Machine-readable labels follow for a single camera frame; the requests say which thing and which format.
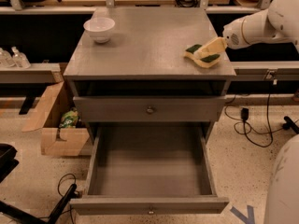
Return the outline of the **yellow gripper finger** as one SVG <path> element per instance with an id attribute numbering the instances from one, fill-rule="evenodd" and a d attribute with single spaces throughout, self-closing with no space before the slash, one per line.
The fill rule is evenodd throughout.
<path id="1" fill-rule="evenodd" d="M 227 48 L 226 40 L 223 37 L 216 37 L 205 43 L 193 55 L 196 59 L 224 52 Z"/>

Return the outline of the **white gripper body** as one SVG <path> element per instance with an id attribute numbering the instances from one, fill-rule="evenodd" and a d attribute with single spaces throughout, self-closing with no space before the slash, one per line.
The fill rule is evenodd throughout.
<path id="1" fill-rule="evenodd" d="M 243 49 L 247 43 L 243 37 L 243 19 L 236 19 L 223 27 L 222 35 L 230 49 Z"/>

